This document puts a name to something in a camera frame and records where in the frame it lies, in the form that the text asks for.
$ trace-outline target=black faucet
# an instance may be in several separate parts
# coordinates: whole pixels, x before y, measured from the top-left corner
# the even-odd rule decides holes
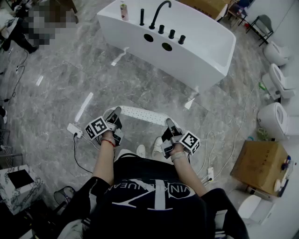
[[[168,3],[168,7],[171,7],[171,2],[170,2],[170,1],[164,1],[164,2],[162,2],[162,3],[160,4],[160,6],[158,6],[157,11],[156,11],[156,14],[155,14],[154,19],[153,19],[153,22],[151,23],[151,25],[150,25],[150,27],[149,27],[150,29],[155,29],[155,22],[156,22],[156,20],[157,20],[157,17],[158,17],[158,14],[159,14],[159,12],[160,12],[160,9],[161,9],[161,7],[163,7],[163,5],[166,4],[166,3]]]

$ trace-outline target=white sneaker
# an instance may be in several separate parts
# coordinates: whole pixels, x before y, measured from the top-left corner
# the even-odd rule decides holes
[[[162,153],[161,144],[163,144],[162,138],[161,137],[156,138],[155,143],[154,143],[154,149],[151,154],[152,158],[154,158],[155,152]]]
[[[5,110],[5,115],[3,117],[4,124],[7,123],[7,110]]]
[[[143,144],[138,146],[138,148],[136,150],[136,154],[139,157],[145,158],[145,146]]]

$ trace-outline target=metal chair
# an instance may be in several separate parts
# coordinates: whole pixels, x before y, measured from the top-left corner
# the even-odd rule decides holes
[[[255,29],[254,25],[260,30],[260,32],[264,35],[262,35],[261,33],[259,33],[257,31],[257,29]],[[259,40],[263,40],[263,42],[259,45],[263,45],[263,43],[267,43],[267,39],[274,33],[273,29],[272,29],[272,22],[271,19],[267,16],[267,15],[260,15],[258,16],[252,24],[249,24],[249,28],[246,31],[246,33],[248,33],[250,31],[250,29],[253,29],[254,32],[256,34],[258,34],[260,36]]]

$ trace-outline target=red bracelet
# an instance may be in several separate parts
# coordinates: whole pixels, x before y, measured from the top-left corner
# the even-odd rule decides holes
[[[113,147],[115,147],[115,145],[112,142],[108,141],[108,140],[102,140],[102,141],[107,141],[107,142],[111,143]]]

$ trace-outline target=power strip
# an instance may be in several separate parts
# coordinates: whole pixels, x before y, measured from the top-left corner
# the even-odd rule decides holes
[[[77,128],[76,126],[74,126],[73,124],[69,123],[67,130],[70,131],[72,134],[77,133],[77,137],[81,138],[83,132],[82,130],[80,130],[79,128]]]

